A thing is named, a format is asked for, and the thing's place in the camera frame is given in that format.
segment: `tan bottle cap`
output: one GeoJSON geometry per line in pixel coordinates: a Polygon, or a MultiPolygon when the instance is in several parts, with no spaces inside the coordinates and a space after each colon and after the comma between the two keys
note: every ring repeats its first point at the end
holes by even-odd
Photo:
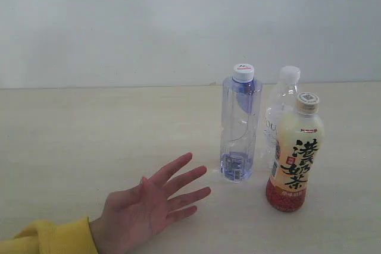
{"type": "Polygon", "coordinates": [[[310,92],[301,92],[296,101],[296,110],[302,114],[314,114],[318,110],[319,97],[310,92]]]}

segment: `blue bottle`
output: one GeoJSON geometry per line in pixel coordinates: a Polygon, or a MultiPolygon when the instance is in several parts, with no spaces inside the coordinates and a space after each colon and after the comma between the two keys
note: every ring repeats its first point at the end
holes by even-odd
{"type": "Polygon", "coordinates": [[[262,83],[249,64],[234,66],[233,77],[223,82],[221,173],[230,181],[252,174],[262,83]]]}

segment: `yellow label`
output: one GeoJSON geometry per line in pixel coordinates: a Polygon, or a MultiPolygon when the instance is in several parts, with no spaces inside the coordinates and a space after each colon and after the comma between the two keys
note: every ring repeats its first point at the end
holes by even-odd
{"type": "Polygon", "coordinates": [[[270,180],[277,192],[301,195],[323,138],[318,116],[286,114],[279,123],[276,160],[270,180]]]}

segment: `blue plastic bottle base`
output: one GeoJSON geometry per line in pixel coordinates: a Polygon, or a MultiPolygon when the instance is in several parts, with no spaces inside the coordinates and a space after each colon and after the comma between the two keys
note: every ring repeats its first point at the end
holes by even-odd
{"type": "Polygon", "coordinates": [[[245,153],[224,154],[221,157],[221,173],[235,183],[247,180],[252,174],[252,160],[245,153]]]}

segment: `white wall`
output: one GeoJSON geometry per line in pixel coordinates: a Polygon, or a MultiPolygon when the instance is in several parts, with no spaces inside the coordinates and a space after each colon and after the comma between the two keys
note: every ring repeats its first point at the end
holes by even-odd
{"type": "Polygon", "coordinates": [[[381,0],[0,0],[0,87],[381,80],[381,0]]]}

